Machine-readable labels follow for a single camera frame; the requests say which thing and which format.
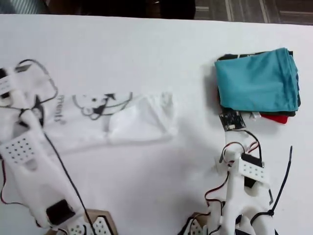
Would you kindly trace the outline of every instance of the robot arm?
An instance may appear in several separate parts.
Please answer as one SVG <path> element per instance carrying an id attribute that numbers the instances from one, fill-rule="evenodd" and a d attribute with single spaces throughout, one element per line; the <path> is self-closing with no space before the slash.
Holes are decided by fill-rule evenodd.
<path id="1" fill-rule="evenodd" d="M 43 228 L 63 226 L 82 216 L 82 205 L 65 173 L 44 150 L 41 142 L 45 135 L 18 87 L 14 70 L 6 69 L 6 74 L 0 79 L 0 95 L 8 94 L 12 107 L 24 111 L 20 119 L 29 129 L 2 143 L 1 156 L 38 224 Z"/>

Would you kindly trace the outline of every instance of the printed cartoon graphic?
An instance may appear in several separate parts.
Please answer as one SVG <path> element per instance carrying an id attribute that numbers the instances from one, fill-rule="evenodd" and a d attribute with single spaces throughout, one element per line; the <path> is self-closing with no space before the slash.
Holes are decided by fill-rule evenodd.
<path id="1" fill-rule="evenodd" d="M 81 110 L 82 115 L 91 120 L 101 116 L 110 116 L 126 108 L 133 98 L 133 93 L 126 95 L 73 95 L 73 102 Z"/>

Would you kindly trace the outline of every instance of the white table surface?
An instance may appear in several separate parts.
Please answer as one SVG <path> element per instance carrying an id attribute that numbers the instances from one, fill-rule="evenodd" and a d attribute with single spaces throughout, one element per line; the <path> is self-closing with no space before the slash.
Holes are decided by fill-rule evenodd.
<path id="1" fill-rule="evenodd" d="M 206 211 L 203 194 L 222 181 L 213 160 L 225 144 L 214 102 L 213 62 L 225 53 L 293 50 L 299 112 L 287 125 L 267 119 L 246 123 L 262 144 L 274 198 L 293 144 L 291 171 L 274 220 L 280 235 L 309 234 L 312 37 L 313 27 L 298 25 L 1 15 L 0 67 L 37 59 L 67 94 L 173 91 L 180 132 L 172 141 L 62 156 L 86 206 L 110 211 L 121 235 L 173 235 L 192 212 Z M 9 185 L 6 195 L 13 200 Z M 0 234 L 42 233 L 26 209 L 0 205 Z"/>

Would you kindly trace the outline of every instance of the black wire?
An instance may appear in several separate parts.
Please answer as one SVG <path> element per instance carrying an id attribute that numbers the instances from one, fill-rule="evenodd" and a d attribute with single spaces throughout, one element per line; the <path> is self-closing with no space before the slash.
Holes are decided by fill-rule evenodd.
<path id="1" fill-rule="evenodd" d="M 259 142 L 258 138 L 256 138 L 256 136 L 255 136 L 254 134 L 252 134 L 252 133 L 251 133 L 250 131 L 248 131 L 248 130 L 233 130 L 233 131 L 238 131 L 238 132 L 242 132 L 242 131 L 244 131 L 244 132 L 246 132 L 248 135 L 252 136 L 252 137 L 255 139 L 255 141 L 257 141 L 257 142 L 258 142 L 258 144 L 259 144 L 259 158 L 260 158 L 260 160 L 262 161 L 262 150 L 261 150 L 261 144 L 260 144 L 260 142 Z"/>
<path id="2" fill-rule="evenodd" d="M 37 60 L 34 60 L 34 59 L 26 59 L 26 60 L 22 60 L 20 61 L 17 65 L 16 65 L 16 68 L 18 66 L 20 66 L 21 64 L 25 63 L 25 62 L 32 62 L 33 64 L 37 65 L 43 72 L 44 74 L 46 74 L 48 77 L 49 77 L 49 82 L 51 84 L 51 86 L 53 87 L 54 89 L 54 95 L 48 99 L 45 99 L 43 101 L 40 101 L 38 104 L 43 104 L 47 101 L 50 101 L 50 100 L 53 100 L 55 97 L 57 97 L 58 93 L 59 93 L 59 89 L 57 88 L 57 86 L 55 85 L 53 79 L 51 78 L 48 70 L 45 68 L 45 66 L 43 66 L 40 62 L 38 62 Z M 30 109 L 22 109 L 22 108 L 16 108 L 16 107 L 11 107 L 11 106 L 0 106 L 0 108 L 5 108 L 5 109 L 15 109 L 15 110 L 19 110 L 21 111 L 19 117 L 23 114 L 24 111 L 26 110 L 30 110 Z"/>
<path id="3" fill-rule="evenodd" d="M 54 91 L 55 91 L 53 97 L 48 98 L 48 99 L 46 99 L 46 100 L 43 100 L 43 101 L 41 101 L 39 104 L 43 104 L 43 103 L 45 103 L 45 102 L 47 102 L 47 101 L 50 101 L 50 100 L 54 99 L 55 97 L 57 97 L 57 95 L 58 95 L 58 93 L 59 93 L 59 89 L 58 89 L 57 86 L 55 85 L 53 79 L 51 78 L 51 76 L 50 76 L 48 70 L 45 68 L 45 66 L 43 66 L 43 65 L 42 65 L 39 61 L 37 61 L 37 60 L 34 60 L 34 59 L 25 59 L 25 60 L 20 61 L 20 62 L 17 64 L 16 67 L 20 66 L 21 64 L 23 64 L 23 63 L 25 63 L 25 62 L 32 62 L 32 63 L 34 63 L 35 65 L 37 65 L 37 66 L 44 72 L 44 74 L 49 77 L 49 82 L 50 82 L 50 84 L 52 85 L 52 87 L 53 87 L 53 89 L 54 89 Z"/>
<path id="4" fill-rule="evenodd" d="M 290 146 L 289 161 L 288 161 L 288 166 L 287 166 L 286 174 L 285 174 L 284 180 L 283 180 L 282 185 L 281 185 L 281 187 L 280 187 L 280 189 L 279 189 L 277 198 L 276 198 L 276 200 L 275 200 L 275 203 L 274 203 L 272 209 L 270 209 L 270 210 L 267 211 L 267 212 L 259 212 L 259 213 L 255 214 L 255 215 L 253 216 L 253 218 L 251 219 L 251 221 L 250 221 L 250 224 L 251 224 L 251 225 L 252 225 L 253 222 L 254 222 L 259 216 L 261 216 L 261 215 L 269 215 L 269 216 L 273 216 L 273 215 L 274 215 L 275 208 L 276 208 L 276 206 L 277 206 L 277 204 L 278 204 L 279 198 L 280 198 L 280 196 L 281 196 L 281 194 L 282 194 L 282 192 L 283 192 L 283 189 L 284 189 L 284 187 L 285 187 L 285 184 L 286 184 L 286 181 L 287 181 L 287 178 L 288 178 L 288 175 L 289 175 L 289 170 L 290 170 L 290 166 L 291 166 L 291 157 L 292 157 L 292 146 Z"/>
<path id="5" fill-rule="evenodd" d="M 216 233 L 218 230 L 220 230 L 220 228 L 221 228 L 221 225 L 219 225 L 216 230 L 213 230 L 212 232 L 210 232 L 209 235 Z"/>
<path id="6" fill-rule="evenodd" d="M 45 135 L 45 138 L 47 139 L 47 141 L 49 142 L 49 144 L 51 145 L 51 147 L 53 148 L 55 154 L 57 155 L 57 157 L 58 157 L 58 159 L 59 159 L 59 161 L 61 163 L 61 166 L 62 166 L 65 174 L 67 175 L 68 180 L 70 181 L 71 185 L 73 186 L 73 188 L 74 188 L 74 190 L 75 190 L 75 192 L 76 192 L 76 194 L 77 194 L 77 196 L 78 196 L 78 198 L 79 198 L 79 200 L 80 200 L 80 202 L 81 202 L 81 204 L 82 204 L 82 206 L 84 208 L 84 212 L 85 212 L 86 218 L 87 218 L 87 220 L 88 220 L 88 222 L 89 222 L 89 224 L 91 226 L 93 234 L 97 235 L 97 233 L 96 233 L 96 231 L 95 231 L 95 229 L 94 229 L 94 227 L 92 225 L 91 219 L 90 219 L 90 217 L 89 217 L 89 215 L 87 213 L 87 210 L 86 210 L 86 207 L 85 207 L 85 205 L 83 203 L 83 200 L 82 200 L 82 198 L 81 198 L 81 196 L 80 196 L 80 194 L 79 194 L 79 192 L 78 192 L 74 182 L 72 181 L 71 177 L 69 176 L 68 171 L 67 171 L 66 167 L 64 166 L 64 163 L 63 163 L 63 161 L 62 161 L 58 151 L 56 150 L 55 146 L 53 145 L 53 143 L 51 142 L 51 140 L 49 139 L 49 137 L 47 136 L 47 134 L 45 132 L 44 132 L 44 135 Z"/>
<path id="7" fill-rule="evenodd" d="M 58 229 L 58 230 L 63 232 L 64 234 L 68 235 L 68 232 L 65 229 Z"/>

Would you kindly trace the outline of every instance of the wire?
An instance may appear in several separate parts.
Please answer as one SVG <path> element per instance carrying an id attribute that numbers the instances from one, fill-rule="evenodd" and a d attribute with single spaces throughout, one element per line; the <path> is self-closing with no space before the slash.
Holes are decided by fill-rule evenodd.
<path id="1" fill-rule="evenodd" d="M 251 221 L 250 221 L 250 224 L 251 224 L 251 225 L 252 225 L 253 222 L 254 222 L 259 216 L 261 216 L 261 215 L 270 215 L 270 216 L 273 217 L 274 211 L 275 211 L 275 209 L 276 209 L 276 206 L 277 206 L 277 204 L 278 204 L 279 198 L 280 198 L 280 196 L 281 196 L 281 194 L 282 194 L 282 192 L 283 192 L 283 189 L 284 189 L 284 187 L 285 187 L 285 184 L 286 184 L 286 181 L 287 181 L 287 178 L 288 178 L 288 175 L 289 175 L 289 170 L 290 170 L 290 166 L 291 166 L 291 158 L 292 158 L 292 146 L 290 146 L 289 161 L 288 161 L 288 166 L 287 166 L 286 174 L 285 174 L 284 180 L 283 180 L 282 185 L 281 185 L 281 187 L 280 187 L 280 189 L 279 189 L 277 198 L 276 198 L 276 200 L 275 200 L 275 203 L 274 203 L 272 209 L 270 209 L 270 210 L 267 211 L 267 212 L 259 212 L 259 213 L 255 214 L 255 215 L 253 216 L 253 218 L 251 219 Z"/>
<path id="2" fill-rule="evenodd" d="M 90 217 L 89 217 L 89 215 L 87 213 L 87 210 L 86 210 L 86 207 L 84 205 L 84 202 L 83 202 L 83 200 L 82 200 L 82 198 L 81 198 L 81 196 L 80 196 L 80 194 L 79 194 L 79 192 L 78 192 L 74 182 L 72 181 L 72 179 L 71 179 L 71 177 L 70 177 L 70 175 L 69 175 L 69 173 L 68 173 L 68 171 L 67 171 L 67 169 L 66 169 L 66 167 L 65 167 L 65 165 L 64 165 L 64 163 L 63 163 L 63 161 L 62 161 L 62 159 L 61 159 L 61 157 L 60 157 L 60 155 L 58 153 L 58 151 L 56 150 L 55 146 L 53 145 L 53 143 L 51 142 L 51 140 L 49 139 L 48 135 L 45 132 L 44 132 L 44 135 L 45 135 L 45 138 L 47 139 L 47 141 L 49 142 L 49 144 L 51 145 L 51 147 L 53 148 L 53 151 L 57 155 L 57 158 L 59 159 L 59 161 L 61 163 L 61 166 L 62 166 L 65 174 L 67 175 L 67 178 L 68 178 L 69 182 L 71 183 L 73 189 L 75 190 L 75 192 L 77 194 L 77 197 L 79 198 L 79 200 L 80 200 L 80 202 L 81 202 L 81 204 L 82 204 L 82 206 L 84 208 L 84 212 L 85 212 L 86 218 L 87 218 L 87 220 L 88 220 L 88 222 L 89 222 L 89 224 L 91 226 L 92 232 L 93 232 L 94 235 L 96 235 L 97 233 L 96 233 L 96 231 L 95 231 L 95 229 L 94 229 L 94 227 L 92 225 L 91 219 L 90 219 Z"/>
<path id="3" fill-rule="evenodd" d="M 257 149 L 259 147 L 259 143 L 257 141 L 253 142 L 252 144 L 250 144 L 250 146 L 248 147 L 247 153 L 251 153 L 252 151 L 254 151 L 255 149 Z"/>
<path id="4" fill-rule="evenodd" d="M 16 68 L 20 65 L 22 65 L 23 63 L 25 62 L 32 62 L 33 64 L 37 65 L 43 72 L 44 74 L 46 74 L 48 77 L 49 77 L 49 82 L 52 86 L 52 88 L 54 89 L 54 95 L 48 99 L 45 99 L 43 101 L 40 101 L 38 104 L 43 104 L 45 102 L 48 102 L 50 100 L 53 100 L 59 93 L 59 90 L 57 88 L 57 86 L 55 85 L 53 79 L 51 78 L 48 70 L 45 68 L 45 66 L 43 66 L 40 62 L 38 62 L 37 60 L 34 60 L 34 59 L 26 59 L 26 60 L 22 60 L 20 61 L 17 65 L 16 65 Z M 25 112 L 26 110 L 31 110 L 31 109 L 22 109 L 22 108 L 17 108 L 17 107 L 11 107 L 11 106 L 0 106 L 0 108 L 5 108 L 5 109 L 15 109 L 15 110 L 19 110 L 21 113 L 19 116 L 21 116 L 23 114 L 23 112 Z"/>
<path id="5" fill-rule="evenodd" d="M 43 104 L 43 103 L 45 103 L 45 102 L 47 102 L 47 101 L 50 101 L 50 100 L 54 99 L 55 97 L 57 97 L 57 95 L 58 95 L 58 93 L 59 93 L 59 89 L 58 89 L 57 86 L 55 85 L 53 79 L 51 78 L 51 76 L 50 76 L 48 70 L 45 68 L 45 66 L 43 66 L 43 65 L 42 65 L 39 61 L 37 61 L 37 60 L 34 60 L 34 59 L 25 59 L 25 60 L 20 61 L 20 62 L 17 64 L 16 67 L 22 65 L 22 64 L 25 63 L 25 62 L 32 62 L 33 64 L 37 65 L 37 66 L 44 72 L 44 74 L 49 77 L 48 80 L 49 80 L 51 86 L 53 87 L 53 89 L 54 89 L 54 91 L 55 91 L 55 92 L 54 92 L 54 95 L 53 95 L 51 98 L 45 99 L 45 100 L 41 101 L 39 104 Z"/>
<path id="6" fill-rule="evenodd" d="M 65 229 L 58 229 L 58 230 L 63 232 L 64 234 L 68 235 L 68 232 Z"/>
<path id="7" fill-rule="evenodd" d="M 255 137 L 255 135 L 254 134 L 252 134 L 250 131 L 248 131 L 248 130 L 232 130 L 232 131 L 237 131 L 237 132 L 246 132 L 248 135 L 250 135 L 250 136 L 252 136 L 254 139 L 255 139 L 255 141 L 257 141 L 258 142 L 258 144 L 259 144 L 259 158 L 260 158 L 260 160 L 262 161 L 262 150 L 261 150 L 261 144 L 260 144 L 260 142 L 259 142 L 259 140 L 258 140 L 258 138 L 256 138 Z"/>
<path id="8" fill-rule="evenodd" d="M 216 233 L 218 230 L 220 230 L 220 228 L 221 228 L 221 225 L 219 225 L 216 230 L 213 230 L 212 232 L 210 232 L 209 235 Z"/>
<path id="9" fill-rule="evenodd" d="M 232 144 L 238 144 L 238 145 L 240 145 L 241 146 L 241 148 L 243 149 L 243 152 L 245 152 L 245 147 L 240 143 L 240 142 L 236 142 L 236 141 L 233 141 L 233 142 L 229 142 L 228 144 L 226 144 L 225 146 L 224 146 L 224 148 L 222 149 L 222 154 L 221 154 L 221 157 L 220 157 L 220 163 L 222 162 L 222 161 L 224 161 L 225 163 L 229 163 L 229 162 L 227 162 L 226 160 L 225 160 L 225 152 L 226 152 L 226 149 L 229 147 L 229 146 L 231 146 Z"/>
<path id="10" fill-rule="evenodd" d="M 4 161 L 3 160 L 1 162 L 1 166 L 2 166 L 2 175 L 3 175 L 3 185 L 2 185 L 2 188 L 1 188 L 1 192 L 0 192 L 0 200 L 5 205 L 21 205 L 21 206 L 27 207 L 23 203 L 20 203 L 20 202 L 6 202 L 5 199 L 3 198 L 3 189 L 4 189 L 4 186 L 6 184 L 6 172 L 5 172 L 5 165 L 4 165 Z"/>
<path id="11" fill-rule="evenodd" d="M 216 188 L 213 188 L 213 189 L 209 190 L 208 192 L 206 192 L 206 193 L 204 194 L 204 198 L 207 200 L 206 196 L 207 196 L 208 194 L 210 194 L 210 193 L 212 193 L 212 192 L 215 192 L 215 191 L 221 189 L 221 188 L 227 183 L 228 178 L 229 178 L 229 175 L 230 175 L 230 172 L 228 171 L 228 172 L 227 172 L 226 179 L 224 180 L 224 182 L 223 182 L 220 186 L 218 186 L 218 187 L 216 187 Z"/>

